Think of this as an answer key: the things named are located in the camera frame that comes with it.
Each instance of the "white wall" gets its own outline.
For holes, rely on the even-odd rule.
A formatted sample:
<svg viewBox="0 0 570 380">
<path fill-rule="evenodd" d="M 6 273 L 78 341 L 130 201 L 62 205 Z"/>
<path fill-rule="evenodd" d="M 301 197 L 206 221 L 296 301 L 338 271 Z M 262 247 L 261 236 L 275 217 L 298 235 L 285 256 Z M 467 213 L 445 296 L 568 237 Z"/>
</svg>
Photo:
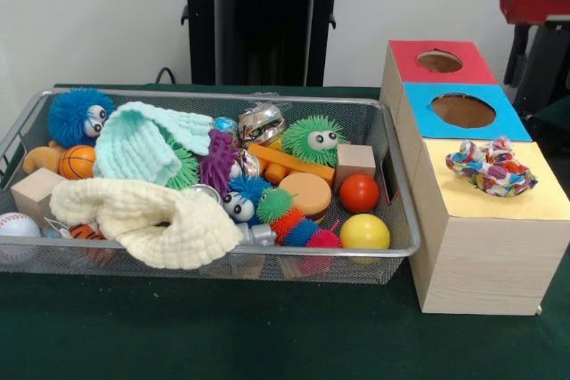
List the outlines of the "white wall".
<svg viewBox="0 0 570 380">
<path fill-rule="evenodd" d="M 188 82 L 186 0 L 0 0 L 0 134 L 57 82 L 148 83 L 162 66 Z M 475 40 L 497 77 L 511 28 L 498 0 L 337 0 L 325 85 L 379 85 L 387 40 Z"/>
<path fill-rule="evenodd" d="M 388 39 L 472 40 L 498 79 L 507 67 L 511 26 L 499 0 L 337 0 L 326 85 L 376 86 Z"/>
</svg>

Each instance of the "blue fuzzy ball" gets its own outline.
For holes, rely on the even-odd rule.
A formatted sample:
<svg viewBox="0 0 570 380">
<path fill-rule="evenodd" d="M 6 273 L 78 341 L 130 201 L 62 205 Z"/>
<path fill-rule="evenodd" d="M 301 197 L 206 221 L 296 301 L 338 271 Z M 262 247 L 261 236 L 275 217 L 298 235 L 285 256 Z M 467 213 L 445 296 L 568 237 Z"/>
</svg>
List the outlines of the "blue fuzzy ball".
<svg viewBox="0 0 570 380">
<path fill-rule="evenodd" d="M 94 88 L 72 88 L 57 96 L 48 113 L 48 131 L 68 149 L 94 146 L 104 122 L 115 111 L 112 99 Z"/>
<path fill-rule="evenodd" d="M 236 203 L 243 205 L 246 201 L 250 201 L 254 207 L 253 216 L 246 222 L 249 227 L 260 224 L 259 218 L 257 217 L 256 211 L 259 205 L 259 199 L 262 197 L 265 189 L 271 189 L 272 185 L 260 177 L 249 177 L 247 175 L 242 175 L 235 177 L 228 184 L 230 192 L 224 197 L 224 209 L 231 216 L 235 223 L 243 222 L 239 218 L 236 218 L 232 210 L 235 208 Z M 237 202 L 231 202 L 232 192 L 238 193 L 235 197 L 238 198 Z"/>
<path fill-rule="evenodd" d="M 306 247 L 311 237 L 316 231 L 319 230 L 319 225 L 316 222 L 301 220 L 297 226 L 287 235 L 283 240 L 284 247 Z"/>
</svg>

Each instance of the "black stand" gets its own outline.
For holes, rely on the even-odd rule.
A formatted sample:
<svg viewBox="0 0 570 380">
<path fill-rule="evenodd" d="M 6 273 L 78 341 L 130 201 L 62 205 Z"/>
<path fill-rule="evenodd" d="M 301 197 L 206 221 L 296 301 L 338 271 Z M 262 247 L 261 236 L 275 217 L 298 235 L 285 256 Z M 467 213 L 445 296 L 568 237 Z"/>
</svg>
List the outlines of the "black stand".
<svg viewBox="0 0 570 380">
<path fill-rule="evenodd" d="M 513 103 L 519 113 L 534 115 L 570 94 L 566 84 L 569 48 L 568 24 L 549 22 L 538 27 Z"/>
<path fill-rule="evenodd" d="M 188 0 L 192 82 L 323 83 L 334 0 Z"/>
</svg>

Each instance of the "baseball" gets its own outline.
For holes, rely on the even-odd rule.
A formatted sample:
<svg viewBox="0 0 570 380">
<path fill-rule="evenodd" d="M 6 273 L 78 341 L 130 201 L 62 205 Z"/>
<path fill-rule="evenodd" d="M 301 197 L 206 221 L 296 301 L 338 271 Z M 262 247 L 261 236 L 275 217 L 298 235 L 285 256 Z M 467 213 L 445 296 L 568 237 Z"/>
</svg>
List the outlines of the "baseball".
<svg viewBox="0 0 570 380">
<path fill-rule="evenodd" d="M 30 217 L 20 213 L 0 215 L 0 236 L 21 236 L 41 238 L 37 224 Z M 27 245 L 0 245 L 0 264 L 15 265 L 31 260 L 36 247 Z"/>
</svg>

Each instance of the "round hole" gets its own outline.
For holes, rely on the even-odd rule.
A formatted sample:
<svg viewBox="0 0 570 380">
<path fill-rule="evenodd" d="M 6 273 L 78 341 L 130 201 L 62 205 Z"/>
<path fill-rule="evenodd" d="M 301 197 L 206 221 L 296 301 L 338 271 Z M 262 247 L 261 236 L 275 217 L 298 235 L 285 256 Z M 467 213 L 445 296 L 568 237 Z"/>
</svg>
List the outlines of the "round hole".
<svg viewBox="0 0 570 380">
<path fill-rule="evenodd" d="M 419 55 L 418 62 L 422 67 L 437 73 L 452 73 L 463 68 L 463 63 L 455 55 L 437 49 Z"/>
<path fill-rule="evenodd" d="M 493 107 L 465 93 L 446 93 L 431 101 L 431 107 L 447 124 L 461 128 L 482 128 L 493 123 Z"/>
</svg>

